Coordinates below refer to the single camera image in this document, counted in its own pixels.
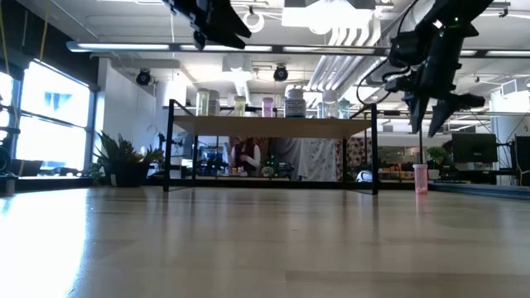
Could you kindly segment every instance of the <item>pink cup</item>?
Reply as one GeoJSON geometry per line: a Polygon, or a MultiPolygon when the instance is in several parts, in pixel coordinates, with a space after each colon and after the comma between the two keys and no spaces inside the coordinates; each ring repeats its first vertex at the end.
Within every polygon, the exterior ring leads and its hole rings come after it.
{"type": "Polygon", "coordinates": [[[427,165],[414,165],[416,195],[426,195],[429,189],[427,165]]]}

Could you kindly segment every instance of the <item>shelf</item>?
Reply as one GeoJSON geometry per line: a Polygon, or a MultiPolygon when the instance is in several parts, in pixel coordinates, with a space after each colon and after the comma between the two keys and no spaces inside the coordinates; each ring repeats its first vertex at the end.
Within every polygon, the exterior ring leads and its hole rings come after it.
{"type": "Polygon", "coordinates": [[[197,136],[349,138],[369,120],[175,116],[175,125],[197,136]]]}

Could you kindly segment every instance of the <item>person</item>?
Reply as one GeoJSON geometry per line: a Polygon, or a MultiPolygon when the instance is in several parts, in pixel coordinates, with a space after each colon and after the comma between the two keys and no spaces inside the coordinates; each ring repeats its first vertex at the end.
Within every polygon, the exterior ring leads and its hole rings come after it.
{"type": "Polygon", "coordinates": [[[249,176],[258,176],[262,153],[251,137],[239,138],[230,152],[230,167],[243,167],[249,176]]]}

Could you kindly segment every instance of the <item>ceiling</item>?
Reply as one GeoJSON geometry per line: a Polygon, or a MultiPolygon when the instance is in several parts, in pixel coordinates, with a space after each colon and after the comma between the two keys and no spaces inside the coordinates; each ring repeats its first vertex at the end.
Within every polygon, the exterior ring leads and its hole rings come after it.
{"type": "MultiPolygon", "coordinates": [[[[48,0],[17,0],[34,13],[44,17],[48,0]]],[[[183,17],[171,16],[163,5],[140,5],[134,2],[109,2],[99,0],[51,0],[50,23],[76,41],[115,42],[192,42],[192,30],[183,17]]],[[[281,12],[283,0],[268,1],[268,12],[281,12]]],[[[410,0],[394,0],[395,8],[382,21],[387,26],[397,17],[410,0]]],[[[465,41],[466,47],[493,47],[527,49],[530,47],[530,1],[511,0],[510,14],[520,17],[479,17],[474,25],[480,36],[465,41]]],[[[246,12],[246,7],[236,7],[246,12]]],[[[264,28],[253,34],[248,44],[324,45],[330,40],[330,33],[316,35],[307,28],[284,27],[282,22],[266,17],[264,28]]],[[[120,54],[121,60],[179,60],[181,67],[190,75],[195,87],[217,89],[221,96],[234,92],[234,84],[222,80],[221,66],[226,54],[198,53],[131,53],[120,54]]],[[[250,55],[257,73],[248,82],[251,93],[283,94],[287,84],[275,84],[272,73],[276,64],[285,64],[290,70],[289,80],[310,79],[320,57],[314,55],[250,55]]],[[[498,88],[497,83],[507,81],[510,75],[530,73],[530,60],[462,60],[463,68],[456,78],[457,93],[474,91],[487,95],[498,88]]],[[[160,73],[161,79],[171,77],[173,71],[160,73]]],[[[386,102],[388,108],[402,107],[400,96],[393,95],[386,102]]]]}

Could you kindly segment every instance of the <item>potted plant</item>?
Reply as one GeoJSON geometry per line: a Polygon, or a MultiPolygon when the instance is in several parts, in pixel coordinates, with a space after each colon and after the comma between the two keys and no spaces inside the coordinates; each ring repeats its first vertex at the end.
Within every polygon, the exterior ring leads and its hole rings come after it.
{"type": "Polygon", "coordinates": [[[438,180],[440,178],[440,170],[436,166],[442,165],[444,159],[449,156],[449,153],[442,147],[428,148],[426,153],[430,159],[427,162],[427,165],[429,165],[429,179],[438,180]]]}
{"type": "Polygon", "coordinates": [[[107,181],[112,186],[138,187],[147,178],[149,165],[152,162],[162,162],[163,152],[153,150],[151,146],[145,155],[134,151],[130,141],[118,135],[118,141],[112,139],[105,132],[98,133],[105,153],[98,149],[99,162],[104,168],[107,181]]]}

